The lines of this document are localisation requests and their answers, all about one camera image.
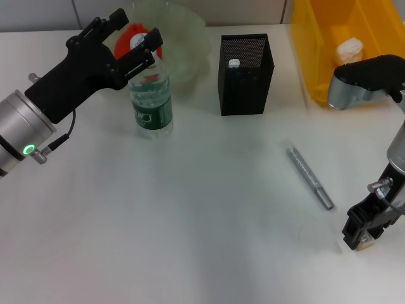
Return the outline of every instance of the white tabletop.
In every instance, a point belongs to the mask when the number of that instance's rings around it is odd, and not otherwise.
[[[275,61],[265,114],[221,117],[220,36],[263,32]],[[73,34],[0,34],[0,96],[59,63]],[[402,112],[389,102],[316,106],[286,25],[208,34],[205,75],[191,93],[173,94],[171,136],[140,138],[128,92],[100,91],[45,165],[25,160],[1,180],[1,303],[404,303],[405,221],[364,251],[341,234],[347,210],[388,164]],[[286,140],[334,211],[297,175]]]

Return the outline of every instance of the water bottle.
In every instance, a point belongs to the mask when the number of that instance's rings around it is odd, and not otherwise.
[[[138,131],[149,138],[173,131],[169,75],[159,56],[153,55],[155,63],[129,82]]]

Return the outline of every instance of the silver pen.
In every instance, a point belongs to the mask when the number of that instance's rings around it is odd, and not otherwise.
[[[314,191],[315,195],[321,201],[322,205],[327,209],[331,210],[335,205],[333,204],[332,200],[330,199],[329,195],[326,193],[324,188],[322,187],[321,183],[316,178],[315,174],[312,170],[308,167],[307,163],[305,162],[304,158],[302,158],[301,154],[299,154],[298,150],[294,148],[288,148],[287,154],[293,164],[298,169],[299,173],[305,178],[308,185]]]

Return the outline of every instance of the bottle label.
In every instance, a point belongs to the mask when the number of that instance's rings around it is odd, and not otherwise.
[[[162,104],[155,108],[147,108],[132,103],[135,111],[135,119],[137,123],[147,130],[159,130],[166,127],[173,118],[171,110],[171,97]]]

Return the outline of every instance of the cable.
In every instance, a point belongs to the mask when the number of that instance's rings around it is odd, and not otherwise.
[[[72,118],[72,124],[70,125],[70,129],[68,131],[68,136],[70,136],[70,134],[73,131],[73,127],[75,126],[75,122],[76,122],[76,110],[73,110],[73,118]]]
[[[73,110],[73,118],[72,118],[72,124],[70,125],[69,131],[66,134],[63,134],[61,137],[59,137],[57,140],[51,142],[48,144],[48,148],[51,151],[55,151],[57,147],[59,147],[61,144],[63,144],[65,141],[69,139],[70,134],[73,131],[73,127],[75,126],[76,122],[76,110]]]
[[[397,207],[395,207],[393,204],[391,204],[389,201],[387,201],[386,198],[380,198],[380,200],[386,204],[388,207],[391,207],[393,210],[395,210],[396,212],[398,212],[401,215],[405,215],[404,212],[400,211],[400,209],[398,209]]]

